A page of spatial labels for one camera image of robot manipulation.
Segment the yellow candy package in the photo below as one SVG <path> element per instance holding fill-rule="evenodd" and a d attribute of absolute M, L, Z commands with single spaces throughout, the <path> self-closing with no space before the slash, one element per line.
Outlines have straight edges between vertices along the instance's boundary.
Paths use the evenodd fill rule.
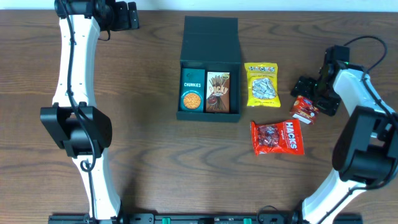
<path fill-rule="evenodd" d="M 276 63 L 245 63 L 248 75 L 248 106 L 280 107 L 278 97 L 278 65 Z"/>

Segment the small red package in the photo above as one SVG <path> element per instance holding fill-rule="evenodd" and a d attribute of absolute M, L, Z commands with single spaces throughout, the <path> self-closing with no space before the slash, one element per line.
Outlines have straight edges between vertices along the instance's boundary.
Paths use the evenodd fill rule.
<path fill-rule="evenodd" d="M 290 153 L 304 155 L 300 121 L 290 119 L 277 124 L 250 123 L 254 153 Z"/>
<path fill-rule="evenodd" d="M 306 124 L 314 124 L 319 109 L 312 105 L 312 101 L 304 96 L 298 96 L 293 104 L 290 114 Z"/>

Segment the open black box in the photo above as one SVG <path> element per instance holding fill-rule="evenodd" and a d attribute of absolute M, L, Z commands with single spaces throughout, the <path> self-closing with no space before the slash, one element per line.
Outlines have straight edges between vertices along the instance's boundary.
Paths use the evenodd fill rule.
<path fill-rule="evenodd" d="M 185 16 L 180 65 L 180 73 L 183 68 L 204 69 L 206 79 L 207 72 L 229 72 L 229 113 L 206 113 L 205 110 L 203 113 L 194 113 L 180 111 L 178 107 L 177 119 L 239 121 L 241 117 L 241 49 L 238 18 Z"/>

